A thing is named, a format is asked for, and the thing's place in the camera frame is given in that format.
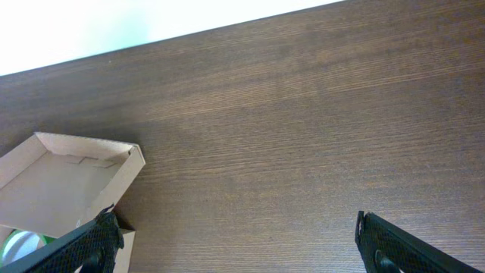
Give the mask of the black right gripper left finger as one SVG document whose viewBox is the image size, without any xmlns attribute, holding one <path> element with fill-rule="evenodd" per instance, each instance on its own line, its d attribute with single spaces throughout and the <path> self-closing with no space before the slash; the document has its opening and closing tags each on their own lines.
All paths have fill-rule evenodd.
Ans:
<svg viewBox="0 0 485 273">
<path fill-rule="evenodd" d="M 124 238 L 116 215 L 107 207 L 93 220 L 52 243 L 1 267 L 2 273 L 112 273 Z"/>
</svg>

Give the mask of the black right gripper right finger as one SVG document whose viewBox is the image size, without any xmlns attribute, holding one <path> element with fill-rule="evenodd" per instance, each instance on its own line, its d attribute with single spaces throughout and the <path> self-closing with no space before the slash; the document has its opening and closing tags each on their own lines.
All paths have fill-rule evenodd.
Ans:
<svg viewBox="0 0 485 273">
<path fill-rule="evenodd" d="M 372 212 L 358 212 L 355 243 L 367 272 L 477 272 Z"/>
</svg>

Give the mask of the green tape roll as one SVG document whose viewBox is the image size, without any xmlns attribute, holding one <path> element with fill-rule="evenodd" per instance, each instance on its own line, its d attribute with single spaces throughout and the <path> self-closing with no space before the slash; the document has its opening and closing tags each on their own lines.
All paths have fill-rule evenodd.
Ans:
<svg viewBox="0 0 485 273">
<path fill-rule="evenodd" d="M 31 254 L 54 240 L 54 237 L 33 231 L 13 230 L 1 242 L 1 267 Z"/>
</svg>

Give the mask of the brown cardboard box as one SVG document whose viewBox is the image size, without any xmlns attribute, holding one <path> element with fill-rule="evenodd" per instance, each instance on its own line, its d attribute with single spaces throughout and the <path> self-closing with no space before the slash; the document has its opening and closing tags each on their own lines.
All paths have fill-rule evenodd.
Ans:
<svg viewBox="0 0 485 273">
<path fill-rule="evenodd" d="M 117 203 L 145 163 L 136 144 L 37 132 L 1 158 L 1 224 L 61 237 Z"/>
</svg>

